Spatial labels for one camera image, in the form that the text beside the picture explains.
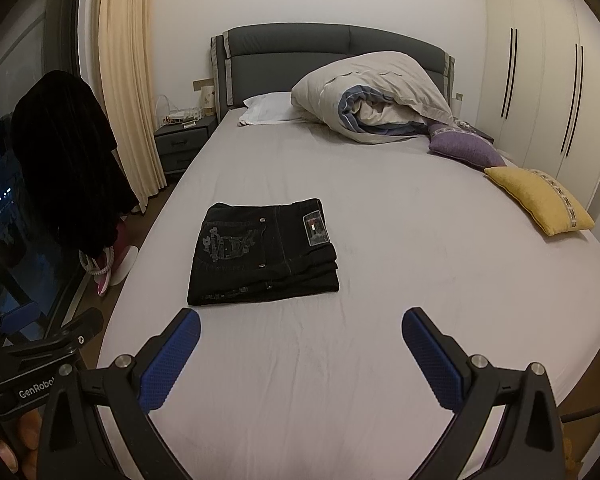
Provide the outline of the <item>left hand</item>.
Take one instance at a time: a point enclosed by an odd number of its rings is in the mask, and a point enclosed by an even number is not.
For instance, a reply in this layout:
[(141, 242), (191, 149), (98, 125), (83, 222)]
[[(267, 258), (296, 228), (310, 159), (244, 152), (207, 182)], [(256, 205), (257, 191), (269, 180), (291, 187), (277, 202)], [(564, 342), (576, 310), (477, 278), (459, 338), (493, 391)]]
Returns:
[(0, 457), (11, 474), (23, 478), (38, 478), (38, 447), (40, 446), (42, 414), (34, 408), (6, 426), (6, 438), (0, 438)]

